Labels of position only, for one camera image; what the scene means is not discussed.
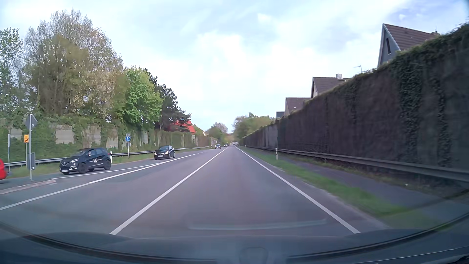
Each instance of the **asphalt road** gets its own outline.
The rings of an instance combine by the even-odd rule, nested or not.
[[[0,194],[0,221],[30,233],[132,238],[347,236],[385,228],[234,146],[47,177],[55,182]]]

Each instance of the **roof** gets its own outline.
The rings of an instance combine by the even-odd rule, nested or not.
[[[291,113],[293,110],[300,110],[303,108],[304,101],[310,99],[309,97],[287,97],[285,102],[288,106],[288,112]]]
[[[350,80],[350,78],[337,79],[336,77],[313,77],[313,84],[316,85],[318,94],[322,94],[347,80]]]
[[[285,112],[275,112],[275,118],[281,118],[285,115]]]
[[[434,39],[439,35],[436,32],[426,33],[389,24],[383,24],[383,27],[386,28],[389,34],[393,37],[400,50],[406,50],[412,46],[420,45],[426,40]]]
[[[174,122],[174,125],[180,125],[179,124],[179,120]],[[184,126],[187,127],[187,129],[189,130],[189,132],[191,132],[192,134],[195,134],[196,133],[196,129],[194,128],[194,126],[192,125],[192,122],[190,120],[188,120],[185,124],[183,124]]]

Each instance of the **window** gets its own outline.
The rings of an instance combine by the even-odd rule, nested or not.
[[[389,46],[389,38],[386,38],[386,45],[387,45],[387,54],[391,54],[391,47]]]

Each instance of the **metal guardrail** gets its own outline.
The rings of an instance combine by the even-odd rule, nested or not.
[[[174,150],[183,150],[183,149],[199,149],[199,148],[208,148],[210,146],[206,147],[196,147],[196,148],[175,148]],[[127,155],[139,155],[139,154],[149,154],[155,152],[154,150],[146,150],[146,151],[136,151],[136,152],[123,152],[123,153],[112,153],[113,157],[119,157],[119,156],[127,156]],[[68,158],[68,157],[63,157],[63,158],[51,158],[51,159],[41,159],[41,160],[36,160],[36,164],[47,164],[47,163],[59,163],[61,160]],[[5,167],[17,167],[17,166],[23,166],[26,165],[26,161],[17,161],[17,162],[10,162],[10,163],[4,163]]]
[[[246,146],[246,147],[275,151],[274,148],[254,147],[254,146]],[[289,154],[344,161],[344,162],[392,169],[392,170],[397,170],[397,171],[418,173],[418,174],[429,175],[429,176],[434,176],[434,177],[439,177],[439,178],[469,182],[469,170],[463,170],[463,169],[438,167],[438,166],[431,166],[431,165],[424,165],[424,164],[417,164],[417,163],[405,163],[405,162],[397,162],[397,161],[389,161],[389,160],[362,158],[362,157],[352,157],[352,156],[318,153],[318,152],[309,152],[309,151],[301,151],[301,150],[281,149],[281,148],[278,148],[277,151],[283,152],[283,153],[289,153]]]

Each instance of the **sidewalk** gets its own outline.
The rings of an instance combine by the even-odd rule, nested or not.
[[[274,155],[271,151],[253,148],[249,148],[249,150]],[[445,200],[434,195],[408,190],[400,186],[390,185],[345,171],[293,160],[282,155],[279,155],[279,159],[293,163],[349,187],[359,188],[391,204],[419,210],[427,216],[442,222],[453,220],[469,212],[469,205],[457,201]]]

